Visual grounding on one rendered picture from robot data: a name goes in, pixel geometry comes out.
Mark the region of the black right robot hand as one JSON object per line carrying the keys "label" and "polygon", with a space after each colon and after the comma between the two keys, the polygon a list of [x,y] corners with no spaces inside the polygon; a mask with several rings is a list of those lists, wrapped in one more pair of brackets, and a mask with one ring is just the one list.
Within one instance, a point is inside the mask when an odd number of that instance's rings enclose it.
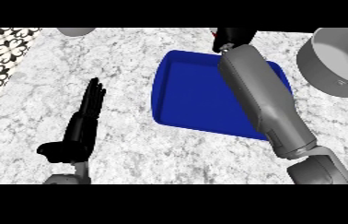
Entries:
{"label": "black right robot hand", "polygon": [[233,45],[233,47],[249,44],[255,32],[257,29],[254,28],[218,28],[212,51],[218,53],[221,51],[221,47],[229,43]]}

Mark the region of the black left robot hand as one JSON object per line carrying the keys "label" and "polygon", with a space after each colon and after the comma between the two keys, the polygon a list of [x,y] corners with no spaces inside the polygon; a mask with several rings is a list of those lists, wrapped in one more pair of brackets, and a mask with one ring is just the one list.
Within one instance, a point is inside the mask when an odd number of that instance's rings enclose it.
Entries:
{"label": "black left robot hand", "polygon": [[96,145],[97,118],[106,89],[97,78],[90,80],[78,111],[74,113],[62,141],[38,146],[37,153],[52,163],[77,163],[88,160]]}

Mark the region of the blue tray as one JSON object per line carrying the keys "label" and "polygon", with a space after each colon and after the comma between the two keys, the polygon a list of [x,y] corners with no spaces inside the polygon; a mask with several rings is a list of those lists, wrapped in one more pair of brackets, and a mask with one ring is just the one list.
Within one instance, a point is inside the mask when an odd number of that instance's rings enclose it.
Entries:
{"label": "blue tray", "polygon": [[159,63],[152,84],[152,118],[158,124],[267,140],[218,72],[220,56],[173,50]]}

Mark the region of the grey pot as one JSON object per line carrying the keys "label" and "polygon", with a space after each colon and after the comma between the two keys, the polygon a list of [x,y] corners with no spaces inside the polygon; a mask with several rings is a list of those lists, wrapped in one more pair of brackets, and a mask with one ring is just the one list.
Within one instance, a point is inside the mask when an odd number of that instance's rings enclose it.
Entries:
{"label": "grey pot", "polygon": [[348,28],[318,28],[296,54],[296,65],[310,85],[348,98]]}

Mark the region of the grey round object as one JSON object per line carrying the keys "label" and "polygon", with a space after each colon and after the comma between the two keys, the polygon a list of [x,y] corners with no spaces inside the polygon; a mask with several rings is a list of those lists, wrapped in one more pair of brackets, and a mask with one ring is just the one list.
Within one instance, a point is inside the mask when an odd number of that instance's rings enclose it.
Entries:
{"label": "grey round object", "polygon": [[69,37],[78,37],[87,35],[94,28],[59,28],[59,32]]}

